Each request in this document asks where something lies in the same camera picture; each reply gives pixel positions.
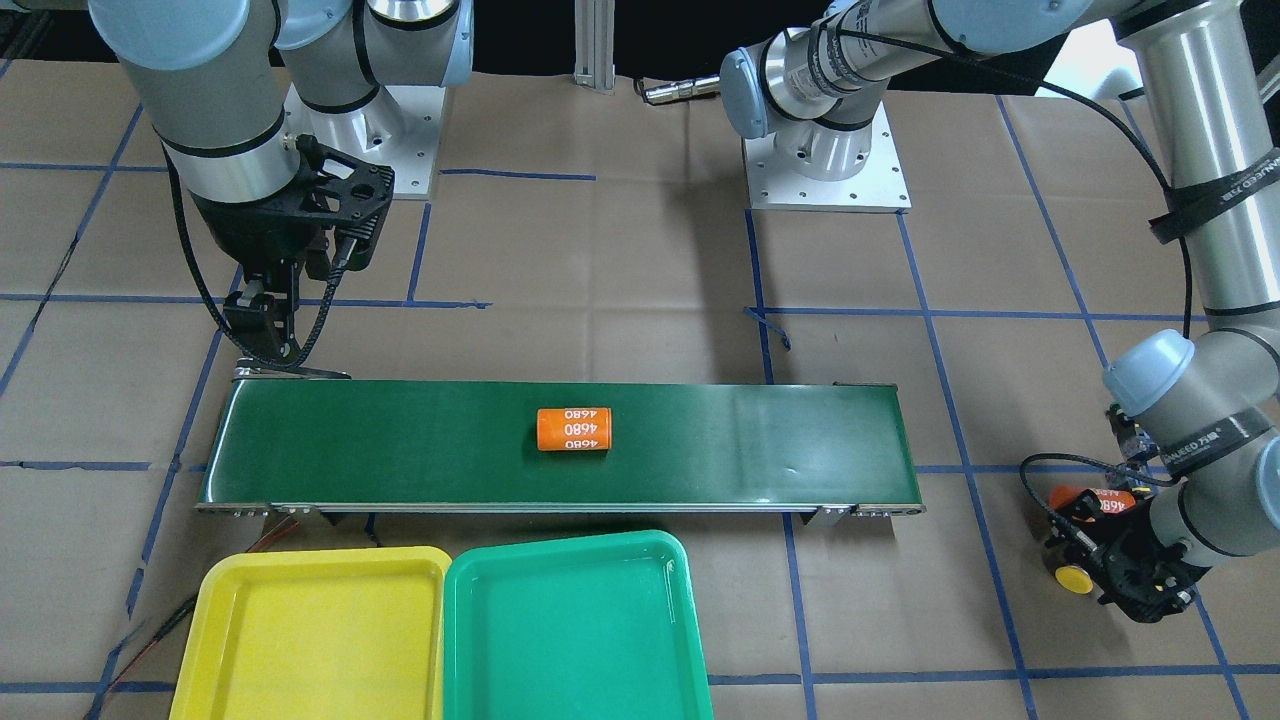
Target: green plastic bin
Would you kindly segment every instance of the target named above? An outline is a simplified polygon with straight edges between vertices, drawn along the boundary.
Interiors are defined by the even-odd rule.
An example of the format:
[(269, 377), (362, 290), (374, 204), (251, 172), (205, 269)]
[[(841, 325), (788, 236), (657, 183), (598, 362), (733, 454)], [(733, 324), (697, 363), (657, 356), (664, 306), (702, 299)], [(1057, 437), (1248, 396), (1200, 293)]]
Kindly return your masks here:
[(709, 720), (689, 560), (658, 530), (484, 547), (444, 579), (447, 720)]

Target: orange cylinder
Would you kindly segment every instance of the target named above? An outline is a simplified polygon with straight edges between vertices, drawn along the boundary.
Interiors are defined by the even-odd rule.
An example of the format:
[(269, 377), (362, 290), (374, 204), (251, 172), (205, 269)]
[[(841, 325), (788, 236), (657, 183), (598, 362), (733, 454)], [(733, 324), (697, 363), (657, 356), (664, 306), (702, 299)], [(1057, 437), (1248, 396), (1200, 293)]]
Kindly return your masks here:
[(608, 450), (613, 411), (608, 407), (543, 407), (538, 411), (538, 450)]
[(1048, 496), (1048, 506), (1055, 510), (1061, 510), (1080, 497), (1080, 493), (1091, 489), (1102, 501), (1102, 511), (1107, 515), (1114, 515), (1116, 512), (1124, 512), (1134, 505), (1138, 505), (1137, 498), (1133, 493), (1125, 492), (1123, 489), (1110, 489), (1110, 488), (1083, 488), (1075, 486), (1057, 486), (1053, 492)]

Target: white mounting plate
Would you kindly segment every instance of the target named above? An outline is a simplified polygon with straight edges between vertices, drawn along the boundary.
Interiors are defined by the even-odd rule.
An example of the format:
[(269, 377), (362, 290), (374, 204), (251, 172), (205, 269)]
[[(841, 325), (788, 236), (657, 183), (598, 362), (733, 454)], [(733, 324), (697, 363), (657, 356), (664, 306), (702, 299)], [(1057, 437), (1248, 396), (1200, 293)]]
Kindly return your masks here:
[[(396, 170), (397, 200), (428, 200), (431, 195), (431, 181), (435, 178), (440, 147), (445, 90), (407, 85), (392, 85), (387, 86), (387, 90), (403, 110), (408, 132), (398, 141), (385, 142), (367, 152), (352, 152), (352, 155), (367, 163), (390, 165)], [(284, 99), (284, 111), (288, 132), (293, 135), (312, 132), (310, 110), (292, 86)]]
[(773, 150), (773, 136), (742, 141), (746, 186), (755, 210), (822, 210), (828, 213), (896, 213), (911, 208), (906, 177), (897, 159), (884, 106), (872, 120), (867, 164), (846, 181), (824, 182), (792, 172)]

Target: green tray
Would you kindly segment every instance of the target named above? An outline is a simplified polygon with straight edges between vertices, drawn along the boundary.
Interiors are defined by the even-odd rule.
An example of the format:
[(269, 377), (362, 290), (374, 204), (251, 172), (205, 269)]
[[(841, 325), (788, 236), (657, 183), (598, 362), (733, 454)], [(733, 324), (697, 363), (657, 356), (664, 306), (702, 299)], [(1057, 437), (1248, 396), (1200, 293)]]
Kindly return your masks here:
[[(613, 448), (540, 452), (539, 407), (613, 409)], [(923, 510), (890, 386), (237, 380), (202, 507)]]
[(447, 720), (710, 720), (685, 550), (658, 530), (463, 552), (444, 578)]

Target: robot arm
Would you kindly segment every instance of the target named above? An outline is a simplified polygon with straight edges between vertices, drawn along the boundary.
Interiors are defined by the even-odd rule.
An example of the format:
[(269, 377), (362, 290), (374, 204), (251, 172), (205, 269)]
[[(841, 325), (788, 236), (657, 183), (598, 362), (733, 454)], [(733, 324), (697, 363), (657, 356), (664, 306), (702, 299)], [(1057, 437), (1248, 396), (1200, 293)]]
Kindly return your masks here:
[(867, 126), (887, 79), (933, 60), (850, 31), (995, 55), (1102, 18), (1138, 54), (1181, 222), (1174, 237), (1188, 243), (1211, 332), (1190, 342), (1165, 331), (1103, 378), (1185, 482), (1120, 515), (1055, 524), (1102, 600), (1149, 623), (1184, 610), (1208, 568), (1280, 546), (1280, 434), (1258, 409), (1280, 387), (1280, 190), (1266, 187), (1280, 154), (1239, 0), (841, 1), (809, 28), (731, 53), (719, 82), (739, 135), (777, 133), (795, 172), (838, 181), (874, 151)]
[[(380, 151), (421, 132), (406, 127), (384, 85), (465, 82), (470, 0), (90, 0), (88, 9), (214, 240), (243, 269), (244, 288), (227, 297), (219, 325), (259, 364), (301, 364), (319, 329), (303, 346), (294, 338), (302, 270), (326, 282), (323, 316), (342, 273), (367, 266), (376, 246), (394, 187)], [(291, 132), (273, 45), (314, 135)]]

